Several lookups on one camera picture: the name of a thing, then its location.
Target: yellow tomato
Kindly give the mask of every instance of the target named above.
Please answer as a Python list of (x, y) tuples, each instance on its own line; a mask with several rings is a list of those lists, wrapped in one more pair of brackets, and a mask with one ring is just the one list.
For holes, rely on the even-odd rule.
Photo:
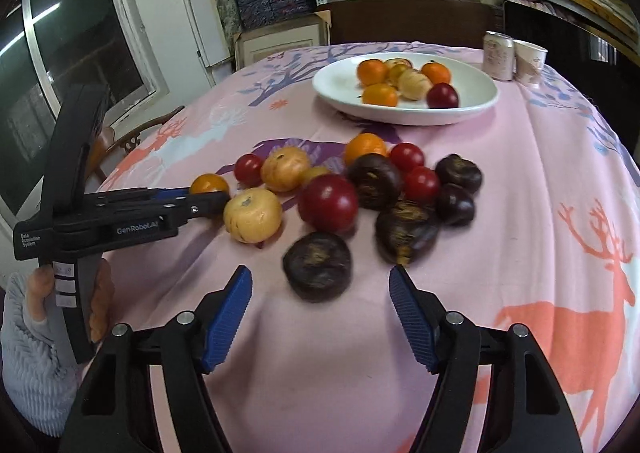
[(268, 189), (246, 189), (226, 203), (223, 220), (228, 233), (238, 242), (264, 242), (282, 224), (282, 205)]
[(271, 191), (292, 191), (302, 183), (302, 174), (311, 168), (311, 161), (304, 150), (285, 146), (273, 152), (264, 161), (260, 177)]
[(389, 83), (397, 88), (398, 80), (400, 79), (401, 75), (404, 74), (404, 71), (409, 69), (410, 68), (407, 67), (407, 65), (405, 65), (404, 63), (398, 63), (397, 65), (394, 65), (389, 71)]
[(412, 101), (426, 99), (432, 87), (429, 78), (415, 69), (403, 72), (398, 79), (398, 90), (402, 96)]
[(328, 173), (331, 173), (331, 170), (329, 170), (329, 168), (327, 168), (326, 166), (314, 166), (313, 168), (309, 168), (302, 174), (301, 186), (304, 188), (316, 177), (320, 175), (327, 175)]

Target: gripper handle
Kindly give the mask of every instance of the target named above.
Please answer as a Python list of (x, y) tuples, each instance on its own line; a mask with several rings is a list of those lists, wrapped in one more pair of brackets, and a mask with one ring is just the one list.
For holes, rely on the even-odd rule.
[(100, 257), (83, 256), (73, 263), (54, 261), (51, 264), (56, 284), (45, 300), (45, 310), (58, 360), (63, 367), (82, 365), (94, 357), (89, 316)]

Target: hand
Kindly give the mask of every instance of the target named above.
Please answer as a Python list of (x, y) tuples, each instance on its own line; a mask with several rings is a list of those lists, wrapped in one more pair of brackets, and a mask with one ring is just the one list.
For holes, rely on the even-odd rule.
[[(53, 292), (56, 279), (50, 265), (38, 267), (27, 280), (27, 308), (33, 321), (44, 321), (47, 314), (44, 300)], [(95, 278), (94, 295), (91, 299), (91, 315), (89, 328), (91, 341), (97, 343), (104, 338), (109, 327), (108, 311), (113, 300), (114, 287), (111, 281), (111, 266), (105, 259), (100, 259), (98, 273)]]

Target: orange deer print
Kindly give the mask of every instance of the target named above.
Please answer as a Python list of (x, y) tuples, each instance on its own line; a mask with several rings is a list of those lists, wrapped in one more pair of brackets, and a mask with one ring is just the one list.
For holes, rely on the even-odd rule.
[(143, 160), (146, 156), (159, 150), (162, 148), (162, 145), (166, 143), (171, 138), (176, 138), (180, 135), (182, 131), (182, 127), (186, 118), (171, 120), (166, 124), (160, 126), (160, 130), (156, 134), (156, 138), (153, 143), (151, 143), (146, 148), (140, 148), (136, 146), (131, 153), (127, 156), (125, 160), (123, 160), (116, 168), (114, 173), (107, 179), (107, 181), (102, 185), (102, 190), (111, 188), (116, 181), (125, 173), (128, 172), (134, 165)]
[[(503, 308), (495, 318), (494, 326), (502, 327), (522, 322), (533, 331), (536, 340), (548, 357), (551, 367), (568, 394), (593, 390), (587, 410), (578, 431), (580, 435), (596, 418), (593, 450), (598, 450), (605, 423), (605, 410), (609, 398), (609, 385), (618, 372), (625, 340), (626, 321), (624, 302), (634, 306), (636, 297), (629, 287), (623, 263), (629, 263), (633, 254), (626, 254), (625, 242), (617, 236), (609, 223), (600, 201), (590, 211), (591, 229), (598, 239), (599, 249), (589, 245), (575, 229), (573, 207), (561, 204), (558, 211), (575, 240), (588, 255), (605, 262), (604, 269), (612, 273), (613, 302), (611, 311), (576, 312), (558, 307), (548, 301)], [(476, 402), (488, 391), (484, 378), (476, 389)]]

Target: aluminum can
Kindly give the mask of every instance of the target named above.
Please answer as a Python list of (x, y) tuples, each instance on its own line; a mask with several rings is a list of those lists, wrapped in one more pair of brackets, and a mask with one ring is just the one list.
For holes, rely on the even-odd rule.
[(488, 30), (484, 36), (482, 70), (498, 81), (513, 80), (515, 49), (513, 38)]

